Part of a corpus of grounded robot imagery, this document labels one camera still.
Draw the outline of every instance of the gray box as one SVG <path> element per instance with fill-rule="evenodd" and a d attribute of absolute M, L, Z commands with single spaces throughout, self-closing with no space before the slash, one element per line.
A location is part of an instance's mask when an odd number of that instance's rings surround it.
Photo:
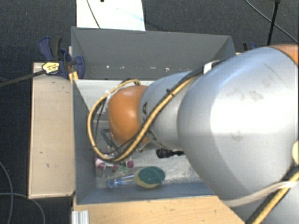
<path fill-rule="evenodd" d="M 83 55 L 86 63 L 85 79 L 75 80 L 72 86 L 77 204 L 212 195 L 186 157 L 158 159 L 157 147 L 153 145 L 148 145 L 142 153 L 134 152 L 135 167 L 127 175 L 155 165 L 166 173 L 163 185 L 151 190 L 139 186 L 107 188 L 107 180 L 124 174 L 110 170 L 103 173 L 95 167 L 86 120 L 95 102 L 121 80 L 138 78 L 147 85 L 160 77 L 192 70 L 211 60 L 234 56 L 231 37 L 72 28 L 72 55 Z M 96 139 L 99 148 L 105 143 L 100 131 L 107 128 L 104 111 Z"/>

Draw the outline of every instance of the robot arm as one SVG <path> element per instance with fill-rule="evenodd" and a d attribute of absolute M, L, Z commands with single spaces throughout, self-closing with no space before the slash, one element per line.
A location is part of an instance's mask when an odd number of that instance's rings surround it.
<path fill-rule="evenodd" d="M 180 89 L 174 89 L 180 82 Z M 136 136 L 156 109 L 146 133 Z M 139 141 L 183 150 L 220 199 L 252 194 L 280 181 L 293 164 L 292 146 L 298 140 L 298 46 L 258 48 L 223 61 L 206 74 L 178 73 L 149 87 L 121 89 L 109 100 L 108 115 L 111 136 L 127 145 L 124 153 L 133 152 L 131 145 Z M 296 185 L 265 223 L 296 223 L 298 200 Z M 232 210 L 247 220 L 260 203 Z"/>

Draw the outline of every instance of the orange object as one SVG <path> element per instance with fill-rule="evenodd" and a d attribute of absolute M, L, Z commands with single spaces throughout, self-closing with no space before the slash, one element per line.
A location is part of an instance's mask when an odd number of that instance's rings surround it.
<path fill-rule="evenodd" d="M 298 66 L 298 45 L 283 44 L 272 45 L 270 47 L 280 50 L 286 55 L 288 55 Z"/>
<path fill-rule="evenodd" d="M 108 118 L 110 133 L 119 144 L 130 140 L 138 131 L 138 106 L 142 94 L 147 86 L 134 85 L 116 92 L 108 103 Z M 149 142 L 143 138 L 142 143 Z"/>

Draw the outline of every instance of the dark carpet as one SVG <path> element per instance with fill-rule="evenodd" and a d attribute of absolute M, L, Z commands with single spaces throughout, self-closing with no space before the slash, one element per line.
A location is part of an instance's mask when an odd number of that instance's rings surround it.
<path fill-rule="evenodd" d="M 249 0 L 271 18 L 273 0 Z M 236 51 L 243 42 L 267 43 L 270 23 L 244 0 L 142 0 L 147 30 L 231 35 Z M 298 40 L 299 0 L 281 0 L 277 24 Z M 32 72 L 32 63 L 42 60 L 37 42 L 44 36 L 61 36 L 61 47 L 71 44 L 71 26 L 76 25 L 76 0 L 0 0 L 0 77 L 13 79 Z M 272 44 L 294 43 L 274 28 Z M 31 81 L 0 88 L 0 161 L 6 167 L 14 192 L 26 195 L 30 138 Z M 0 192 L 9 184 L 0 170 Z M 70 222 L 71 199 L 38 200 L 46 223 Z M 10 197 L 0 196 L 0 224 L 7 223 Z M 33 203 L 15 198 L 13 224 L 42 223 Z"/>

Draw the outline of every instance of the green sponge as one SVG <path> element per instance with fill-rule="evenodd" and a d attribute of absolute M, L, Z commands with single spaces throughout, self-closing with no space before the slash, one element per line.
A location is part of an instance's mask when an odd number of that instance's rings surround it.
<path fill-rule="evenodd" d="M 154 188 L 165 179 L 165 172 L 158 167 L 146 167 L 134 173 L 134 181 L 141 187 Z"/>

